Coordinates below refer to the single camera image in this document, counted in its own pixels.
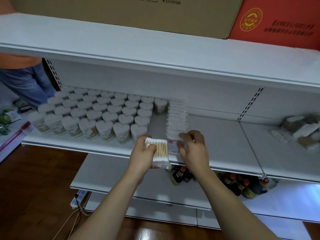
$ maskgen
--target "orange shirt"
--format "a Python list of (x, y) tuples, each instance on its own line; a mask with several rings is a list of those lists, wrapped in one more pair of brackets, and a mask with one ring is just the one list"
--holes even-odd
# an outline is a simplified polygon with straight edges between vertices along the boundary
[[(9, 0), (0, 0), (0, 15), (15, 13)], [(41, 63), (41, 58), (0, 53), (0, 69), (21, 69)]]

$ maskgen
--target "person's left hand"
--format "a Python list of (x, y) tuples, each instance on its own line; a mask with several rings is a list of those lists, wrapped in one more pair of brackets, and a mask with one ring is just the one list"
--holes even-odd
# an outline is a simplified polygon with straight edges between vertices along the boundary
[(151, 144), (145, 149), (145, 140), (147, 136), (138, 138), (134, 149), (131, 152), (130, 160), (126, 173), (134, 176), (138, 184), (142, 182), (143, 176), (148, 172), (152, 165), (153, 155), (157, 146)]

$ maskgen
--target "blue jeans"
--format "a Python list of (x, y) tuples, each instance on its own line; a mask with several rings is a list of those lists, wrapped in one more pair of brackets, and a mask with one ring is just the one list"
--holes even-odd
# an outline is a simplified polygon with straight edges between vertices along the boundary
[(56, 92), (42, 63), (23, 69), (0, 69), (0, 82), (35, 108)]

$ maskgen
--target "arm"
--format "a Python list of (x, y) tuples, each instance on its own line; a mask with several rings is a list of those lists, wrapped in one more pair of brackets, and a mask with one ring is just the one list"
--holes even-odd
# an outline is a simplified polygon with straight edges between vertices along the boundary
[(156, 145), (144, 149), (146, 137), (139, 137), (130, 155), (128, 168), (71, 240), (116, 239), (131, 199), (143, 176), (150, 169)]
[(182, 159), (205, 192), (227, 239), (278, 240), (279, 238), (252, 214), (210, 169), (203, 135), (197, 130), (191, 130), (180, 136), (186, 141), (188, 151), (178, 143)]

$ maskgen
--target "wooden floor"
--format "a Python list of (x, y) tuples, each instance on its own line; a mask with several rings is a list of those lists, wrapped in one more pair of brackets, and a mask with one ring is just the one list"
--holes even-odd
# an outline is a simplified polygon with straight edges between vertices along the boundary
[[(69, 188), (86, 153), (19, 146), (0, 164), (0, 239), (51, 240), (73, 210), (77, 190)], [(56, 239), (65, 240), (75, 217)], [(318, 224), (308, 223), (313, 240), (320, 239)], [(125, 218), (119, 240), (222, 240), (221, 231)]]

